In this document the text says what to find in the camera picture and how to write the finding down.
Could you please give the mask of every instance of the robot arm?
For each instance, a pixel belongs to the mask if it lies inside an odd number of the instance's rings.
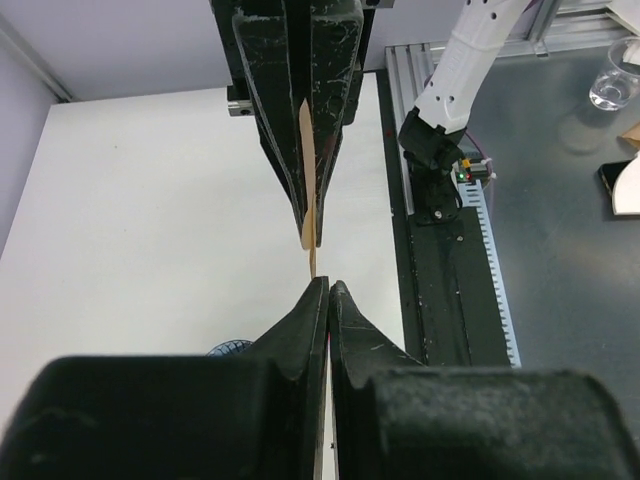
[[[509,32],[530,0],[466,0],[435,73],[398,140],[409,163],[418,224],[446,223],[462,207],[451,179],[471,106]]]

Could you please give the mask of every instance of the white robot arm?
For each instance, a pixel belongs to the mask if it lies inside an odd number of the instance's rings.
[[[467,126],[471,106],[513,26],[530,0],[466,0],[438,68],[415,106],[444,133]]]

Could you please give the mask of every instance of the brown cardboard piece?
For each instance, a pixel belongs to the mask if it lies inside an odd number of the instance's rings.
[[[640,122],[636,123],[630,130],[620,135],[631,145],[640,150]]]
[[[311,110],[306,99],[300,106],[299,124],[308,205],[300,240],[302,248],[309,250],[309,271],[313,279],[316,276],[316,148],[313,141]]]

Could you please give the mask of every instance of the black phone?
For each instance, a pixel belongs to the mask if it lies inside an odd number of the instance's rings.
[[[598,169],[600,179],[604,183],[609,195],[613,195],[613,186],[616,184],[616,180],[622,173],[622,171],[631,163],[631,160],[625,160],[623,162],[605,163]]]

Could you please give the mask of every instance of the clear plastic cup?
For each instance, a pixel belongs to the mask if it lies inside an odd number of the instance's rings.
[[[601,110],[620,110],[640,92],[640,38],[627,37],[609,48],[607,60],[589,91]]]

